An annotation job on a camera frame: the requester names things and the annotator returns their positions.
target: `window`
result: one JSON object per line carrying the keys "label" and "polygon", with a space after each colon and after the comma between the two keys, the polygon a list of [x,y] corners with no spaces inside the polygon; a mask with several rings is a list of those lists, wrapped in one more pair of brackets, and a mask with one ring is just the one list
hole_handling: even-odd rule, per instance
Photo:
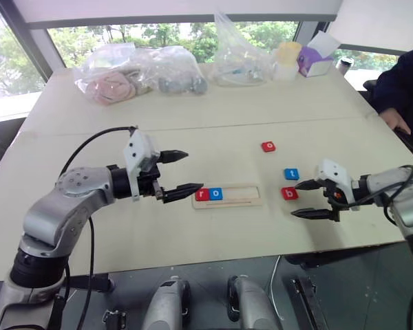
{"label": "window", "polygon": [[354,65],[345,75],[346,80],[357,90],[366,90],[363,83],[375,80],[384,71],[390,70],[398,61],[399,56],[361,52],[358,50],[337,49],[334,53],[335,64],[341,57],[354,59]]}
{"label": "window", "polygon": [[0,15],[0,98],[43,87],[43,79]]}
{"label": "window", "polygon": [[[292,41],[298,22],[237,22],[237,28],[252,44],[271,51],[282,41]],[[218,46],[214,23],[157,23],[101,25],[49,29],[67,67],[81,65],[105,43],[130,43],[136,47],[182,45],[199,63],[212,62]]]}

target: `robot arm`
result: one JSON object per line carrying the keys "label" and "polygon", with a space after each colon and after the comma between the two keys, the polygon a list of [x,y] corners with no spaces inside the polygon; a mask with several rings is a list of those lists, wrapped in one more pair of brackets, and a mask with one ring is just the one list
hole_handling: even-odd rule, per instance
{"label": "robot arm", "polygon": [[[324,188],[332,210],[305,208],[292,212],[292,215],[305,219],[330,219],[339,221],[339,211],[351,208],[359,210],[360,205],[373,204],[386,206],[391,196],[410,177],[407,167],[394,168],[376,175],[362,175],[359,180],[348,176],[346,169],[325,159],[317,167],[315,179],[296,185],[299,190]],[[394,221],[407,240],[413,253],[413,184],[406,186],[389,205]]]}
{"label": "robot arm", "polygon": [[186,157],[182,151],[157,152],[148,136],[135,130],[125,147],[126,168],[80,167],[62,174],[54,189],[29,209],[24,234],[0,292],[0,330],[60,329],[65,304],[58,296],[69,255],[87,219],[116,199],[155,196],[164,203],[183,199],[202,184],[166,191],[157,178],[158,162]]}

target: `hand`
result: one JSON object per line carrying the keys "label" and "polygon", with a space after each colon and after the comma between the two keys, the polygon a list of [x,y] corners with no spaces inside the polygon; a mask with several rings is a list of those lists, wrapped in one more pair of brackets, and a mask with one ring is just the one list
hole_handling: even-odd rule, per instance
{"label": "hand", "polygon": [[395,108],[389,108],[387,110],[384,110],[379,114],[379,117],[383,118],[385,123],[391,129],[395,129],[398,127],[405,131],[407,134],[412,134],[412,130]]}

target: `purple tissue box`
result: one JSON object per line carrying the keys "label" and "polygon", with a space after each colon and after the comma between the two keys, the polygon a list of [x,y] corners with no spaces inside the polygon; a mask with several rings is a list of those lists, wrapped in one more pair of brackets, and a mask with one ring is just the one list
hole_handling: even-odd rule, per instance
{"label": "purple tissue box", "polygon": [[329,71],[333,57],[322,58],[313,48],[302,47],[297,59],[299,71],[305,77],[320,76]]}

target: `plastic bag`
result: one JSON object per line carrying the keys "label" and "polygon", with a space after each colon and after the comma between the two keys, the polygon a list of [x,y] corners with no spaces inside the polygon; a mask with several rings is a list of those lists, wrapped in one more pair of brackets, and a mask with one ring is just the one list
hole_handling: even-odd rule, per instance
{"label": "plastic bag", "polygon": [[103,105],[128,100],[149,91],[143,82],[150,54],[133,43],[108,44],[74,68],[75,85]]}
{"label": "plastic bag", "polygon": [[208,89],[194,55],[183,46],[166,46],[151,53],[144,82],[166,94],[204,94]]}
{"label": "plastic bag", "polygon": [[268,52],[251,45],[224,14],[214,14],[219,45],[211,79],[222,86],[255,86],[271,78]]}

